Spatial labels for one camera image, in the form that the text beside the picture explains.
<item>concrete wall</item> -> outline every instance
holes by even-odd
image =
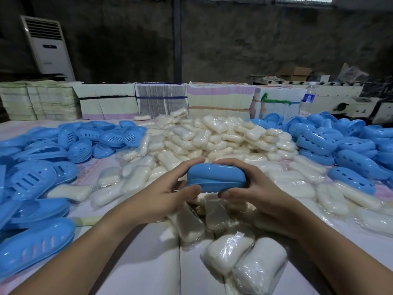
[[[338,1],[341,8],[355,4]],[[12,18],[3,17],[4,2],[0,0],[0,30],[23,56],[11,63],[4,60],[0,42],[0,70],[17,66],[31,70],[34,65],[18,20],[23,9],[13,0]],[[60,21],[78,80],[173,79],[170,0],[32,0],[32,4],[37,17]],[[389,12],[183,0],[182,17],[184,82],[244,82],[249,74],[273,74],[288,63],[331,74],[345,62],[376,76],[393,73]],[[15,38],[18,31],[23,40]]]

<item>hand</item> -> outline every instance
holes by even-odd
[[[273,217],[278,217],[283,208],[291,207],[294,198],[275,185],[258,167],[236,158],[220,159],[213,163],[240,168],[247,177],[245,188],[224,190],[219,194],[221,198],[249,202]]]
[[[185,187],[186,182],[178,180],[194,164],[204,162],[204,157],[182,162],[118,207],[128,215],[133,214],[132,217],[135,217],[138,223],[152,223],[164,218],[180,204],[196,198],[201,193],[199,185]]]

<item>purple stripe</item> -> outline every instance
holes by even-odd
[[[85,120],[103,120],[103,114],[94,114],[94,113],[82,113],[82,118]]]
[[[105,113],[104,117],[106,120],[118,120],[118,119],[132,119],[138,115],[139,113]]]
[[[187,94],[191,95],[226,95],[246,94],[254,95],[255,87],[230,86],[230,87],[187,87]]]

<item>blue bottle label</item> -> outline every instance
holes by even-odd
[[[312,103],[314,101],[315,94],[304,94],[302,102]]]

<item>person's left hand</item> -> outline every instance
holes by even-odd
[[[116,208],[122,210],[122,215],[128,214],[138,223],[152,223],[164,218],[182,203],[201,193],[199,185],[185,187],[186,182],[178,180],[194,164],[204,161],[204,157],[198,157],[182,162]]]

